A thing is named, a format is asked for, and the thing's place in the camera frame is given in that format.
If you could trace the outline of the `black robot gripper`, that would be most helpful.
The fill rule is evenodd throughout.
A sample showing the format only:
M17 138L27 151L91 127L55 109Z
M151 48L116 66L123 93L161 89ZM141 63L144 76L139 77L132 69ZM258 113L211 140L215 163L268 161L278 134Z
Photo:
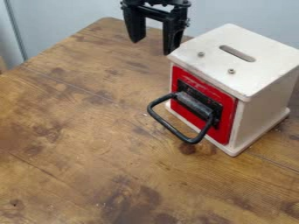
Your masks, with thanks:
M163 54L168 55L183 40L189 26L189 0L121 0L127 33L133 43L145 37L145 18L163 21Z

